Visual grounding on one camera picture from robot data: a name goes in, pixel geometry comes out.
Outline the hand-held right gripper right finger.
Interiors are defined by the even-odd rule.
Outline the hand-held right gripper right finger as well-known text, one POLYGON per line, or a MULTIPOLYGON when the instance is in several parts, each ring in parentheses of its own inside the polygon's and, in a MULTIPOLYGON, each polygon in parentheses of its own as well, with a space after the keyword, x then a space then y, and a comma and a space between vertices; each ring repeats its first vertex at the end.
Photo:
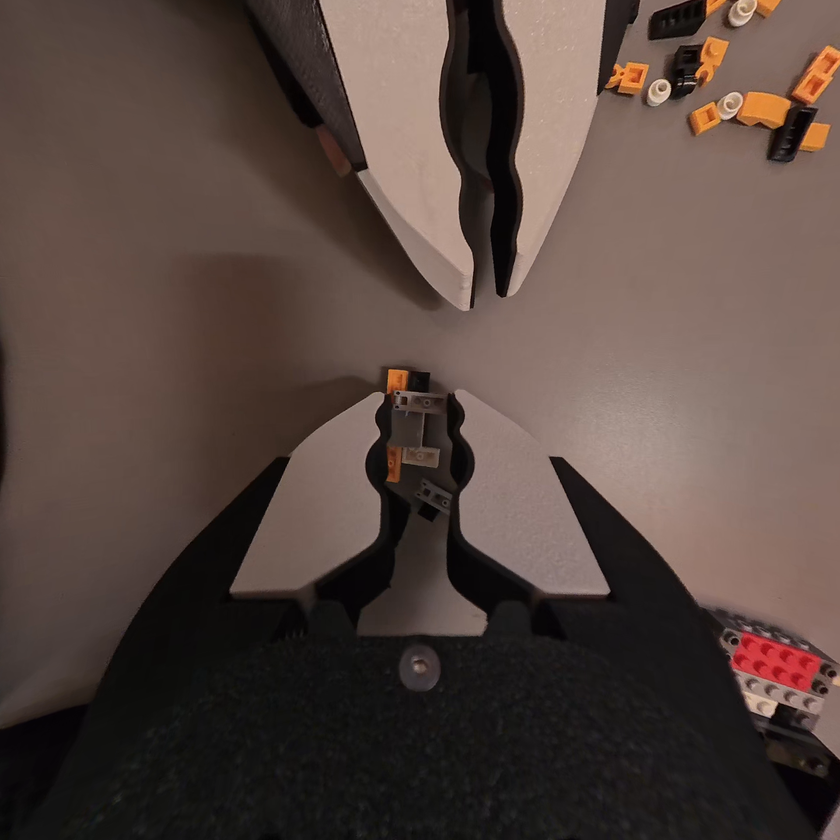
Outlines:
POLYGON ((609 584, 545 447, 469 392, 454 398, 464 414, 458 530, 467 548, 543 595, 607 596, 609 584))

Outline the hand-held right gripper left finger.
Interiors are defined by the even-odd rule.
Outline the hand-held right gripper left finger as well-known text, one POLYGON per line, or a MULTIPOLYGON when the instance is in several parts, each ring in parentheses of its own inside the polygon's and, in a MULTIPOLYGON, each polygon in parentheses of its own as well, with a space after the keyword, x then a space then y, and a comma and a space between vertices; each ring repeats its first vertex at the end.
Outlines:
POLYGON ((236 600, 316 598, 316 584, 368 549, 381 530, 380 493, 365 461, 380 439, 385 396, 373 392, 291 453, 229 593, 236 600))

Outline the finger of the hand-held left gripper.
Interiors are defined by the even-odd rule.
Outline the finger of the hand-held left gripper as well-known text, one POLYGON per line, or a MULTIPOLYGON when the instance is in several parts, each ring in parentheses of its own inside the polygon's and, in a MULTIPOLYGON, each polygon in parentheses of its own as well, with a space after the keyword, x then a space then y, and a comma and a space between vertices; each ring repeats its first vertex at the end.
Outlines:
POLYGON ((326 1, 321 10, 364 153, 358 178, 431 288, 469 310, 474 260, 442 122, 448 5, 326 1))
POLYGON ((490 246, 515 295, 564 199, 597 99, 606 3, 491 2, 490 246))

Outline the small lego subassembly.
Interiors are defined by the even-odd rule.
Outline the small lego subassembly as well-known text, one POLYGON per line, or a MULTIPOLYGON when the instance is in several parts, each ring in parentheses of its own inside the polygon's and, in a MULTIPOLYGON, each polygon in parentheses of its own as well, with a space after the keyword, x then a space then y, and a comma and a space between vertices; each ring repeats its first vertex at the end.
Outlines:
POLYGON ((389 484, 396 484, 402 477, 403 467, 427 467, 435 469, 439 464, 440 449, 425 442, 427 421, 432 417, 445 415, 404 413, 395 411, 391 394, 394 391, 408 391, 406 369, 388 369, 385 392, 391 406, 391 436, 386 446, 387 478, 389 484))

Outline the pile of small lego pieces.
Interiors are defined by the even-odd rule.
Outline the pile of small lego pieces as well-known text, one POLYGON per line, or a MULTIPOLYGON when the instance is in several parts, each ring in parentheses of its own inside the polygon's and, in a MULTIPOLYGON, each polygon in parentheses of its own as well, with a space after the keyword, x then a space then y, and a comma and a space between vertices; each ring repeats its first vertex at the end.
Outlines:
MULTIPOLYGON (((706 21, 725 7, 724 24, 734 30, 755 16, 768 18, 779 2, 687 1, 660 8, 647 22, 651 41, 684 39, 677 46, 661 78, 648 80, 649 66, 643 62, 617 62, 627 28, 635 23, 641 3, 605 2, 598 91, 614 90, 623 96, 643 97, 650 108, 683 100, 706 87, 719 71, 729 41, 708 36, 700 44, 688 37, 698 34, 706 21)), ((816 103, 838 78, 839 50, 827 45, 814 55, 792 86, 789 95, 766 91, 731 91, 718 101, 693 110, 687 117, 694 136, 736 120, 748 127, 771 130, 767 159, 773 163, 793 162, 798 153, 824 149, 831 131, 829 123, 818 122, 816 103)))

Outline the orange black lego car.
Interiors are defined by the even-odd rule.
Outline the orange black lego car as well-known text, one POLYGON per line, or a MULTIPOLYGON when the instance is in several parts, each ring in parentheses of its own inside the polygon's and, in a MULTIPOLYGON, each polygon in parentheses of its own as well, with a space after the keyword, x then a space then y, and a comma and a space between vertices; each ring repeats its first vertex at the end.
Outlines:
POLYGON ((838 662, 780 626, 705 608, 769 759, 819 781, 833 755, 815 735, 827 698, 839 685, 838 662))

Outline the person's left hand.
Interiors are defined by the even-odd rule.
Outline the person's left hand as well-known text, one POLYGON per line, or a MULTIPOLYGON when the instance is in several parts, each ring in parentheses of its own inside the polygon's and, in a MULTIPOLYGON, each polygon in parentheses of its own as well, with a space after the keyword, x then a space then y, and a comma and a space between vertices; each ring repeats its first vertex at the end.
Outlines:
POLYGON ((352 164, 329 128, 325 124, 321 124, 316 127, 315 132, 323 152, 337 175, 339 177, 349 175, 353 171, 352 164))

